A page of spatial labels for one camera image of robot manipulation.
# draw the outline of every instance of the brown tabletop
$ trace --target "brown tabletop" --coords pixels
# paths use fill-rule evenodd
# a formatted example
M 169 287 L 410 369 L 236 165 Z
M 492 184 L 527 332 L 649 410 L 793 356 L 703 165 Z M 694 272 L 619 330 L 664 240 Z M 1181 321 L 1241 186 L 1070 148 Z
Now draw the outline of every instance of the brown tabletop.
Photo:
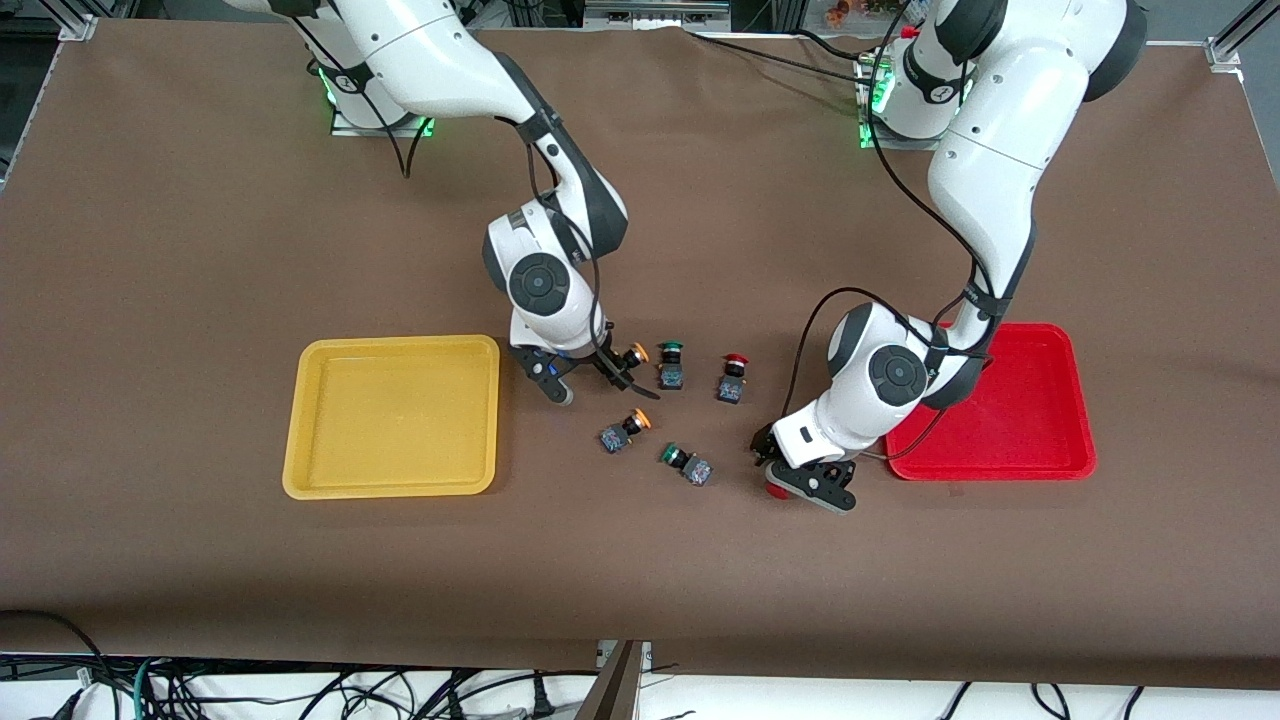
M 863 284 L 928 315 L 968 273 L 858 149 L 849 86 L 680 31 L 484 41 L 625 197 L 603 302 L 623 343 L 686 343 L 686 391 L 582 373 L 562 409 L 508 363 L 483 496 L 289 500 L 307 343 L 506 334 L 480 238 L 529 199 L 524 150 L 442 120 L 406 182 L 385 140 L 328 136 L 288 27 L 104 22 L 63 50 L 0 199 L 0 606 L 108 652 L 582 666 L 636 637 L 687 671 L 1280 687 L 1280 213 L 1240 85 L 1199 49 L 1148 49 L 1037 193 L 1010 319 L 1070 333 L 1096 474 L 868 461 L 840 518 L 767 496 L 746 452 L 809 310 Z M 892 159 L 923 190 L 928 156 Z M 726 352 L 751 359 L 737 407 L 713 400 Z M 637 402 L 658 429 L 605 455 Z M 668 439 L 710 486 L 655 461 Z

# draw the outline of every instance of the plastic tray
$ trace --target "plastic tray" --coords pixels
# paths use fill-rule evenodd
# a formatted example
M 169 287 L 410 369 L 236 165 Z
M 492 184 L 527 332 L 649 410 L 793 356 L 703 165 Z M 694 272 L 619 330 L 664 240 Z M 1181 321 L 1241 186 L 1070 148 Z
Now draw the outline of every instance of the plastic tray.
M 321 340 L 284 452 L 297 500 L 475 495 L 493 480 L 498 346 L 485 336 Z
M 1079 480 L 1097 465 L 1071 340 L 1048 323 L 1006 323 L 995 361 L 910 454 L 890 461 L 908 480 Z M 892 455 L 933 419 L 919 406 L 884 438 Z

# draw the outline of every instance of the yellow tray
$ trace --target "yellow tray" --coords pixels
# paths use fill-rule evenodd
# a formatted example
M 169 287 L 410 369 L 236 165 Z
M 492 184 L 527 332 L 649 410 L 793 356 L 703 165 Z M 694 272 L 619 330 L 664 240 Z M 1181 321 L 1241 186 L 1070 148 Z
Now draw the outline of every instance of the yellow tray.
M 475 495 L 493 480 L 498 345 L 321 340 L 302 351 L 284 451 L 297 500 Z

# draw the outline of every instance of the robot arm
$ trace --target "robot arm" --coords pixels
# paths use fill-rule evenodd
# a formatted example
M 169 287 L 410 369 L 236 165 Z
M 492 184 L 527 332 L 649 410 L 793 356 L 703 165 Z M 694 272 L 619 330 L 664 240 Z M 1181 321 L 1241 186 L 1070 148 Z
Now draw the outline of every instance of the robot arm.
M 325 76 L 342 78 L 330 78 L 332 85 L 356 97 L 344 97 L 344 113 L 364 105 L 369 115 L 367 106 L 385 95 L 390 109 L 381 115 L 388 120 L 406 113 L 488 115 L 515 127 L 559 183 L 490 223 L 484 240 L 489 278 L 513 306 L 512 354 L 558 404 L 572 401 L 563 374 L 579 364 L 595 365 L 616 387 L 631 384 L 634 363 L 612 351 L 611 324 L 575 268 L 622 243 L 626 206 L 515 60 L 476 42 L 448 0 L 329 0 L 324 6 L 320 0 L 228 1 L 291 17 Z
M 977 36 L 957 38 L 947 23 L 974 5 L 987 9 L 968 23 Z M 831 388 L 755 443 L 762 457 L 780 456 L 765 468 L 771 483 L 845 512 L 852 496 L 829 478 L 847 483 L 850 460 L 920 402 L 943 410 L 973 392 L 1030 256 L 1036 186 L 1130 14 L 1144 37 L 1140 10 L 1125 0 L 945 0 L 914 42 L 895 45 L 893 68 L 901 70 L 882 118 L 916 137 L 937 133 L 946 120 L 929 195 L 973 249 L 974 272 L 950 329 L 899 318 L 876 302 L 845 315 L 827 351 Z M 980 56 L 965 54 L 975 49 Z M 1128 73 L 1137 53 L 1125 51 Z M 974 58 L 973 90 L 956 113 L 960 65 Z

